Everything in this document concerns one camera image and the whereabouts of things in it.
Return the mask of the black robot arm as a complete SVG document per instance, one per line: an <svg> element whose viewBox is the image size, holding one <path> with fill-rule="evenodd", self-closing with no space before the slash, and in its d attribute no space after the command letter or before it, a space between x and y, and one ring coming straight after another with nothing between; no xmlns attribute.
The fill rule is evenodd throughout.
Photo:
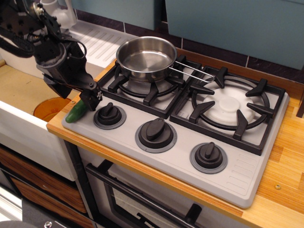
<svg viewBox="0 0 304 228"><path fill-rule="evenodd" d="M63 34L57 18L42 3L0 2L0 47L17 57L34 57L44 82L60 97L67 98L77 90L90 111L95 111L102 100L99 85L85 68L85 45Z"/></svg>

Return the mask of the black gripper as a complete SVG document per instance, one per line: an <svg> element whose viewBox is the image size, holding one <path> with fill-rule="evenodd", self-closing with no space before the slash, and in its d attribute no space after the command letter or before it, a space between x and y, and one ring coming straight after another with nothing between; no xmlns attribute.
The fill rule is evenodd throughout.
<svg viewBox="0 0 304 228"><path fill-rule="evenodd" d="M86 72L86 58L75 42L58 44L59 54L46 61L37 61L43 72L43 80L57 95L67 98L72 90L80 93L80 99L90 111L95 111L102 99L101 89Z"/></svg>

